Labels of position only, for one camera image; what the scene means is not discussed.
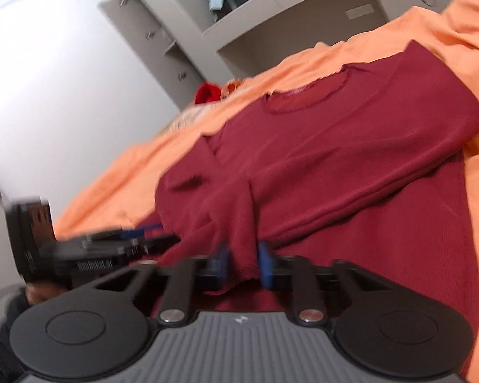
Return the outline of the person's left hand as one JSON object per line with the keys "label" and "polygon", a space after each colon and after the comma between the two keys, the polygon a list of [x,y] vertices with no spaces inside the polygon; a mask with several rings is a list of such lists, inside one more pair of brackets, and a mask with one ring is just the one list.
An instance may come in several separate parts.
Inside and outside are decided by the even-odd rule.
{"label": "person's left hand", "polygon": [[65,287],[49,282],[30,283],[26,286],[26,298],[30,305],[40,304],[65,292]]}

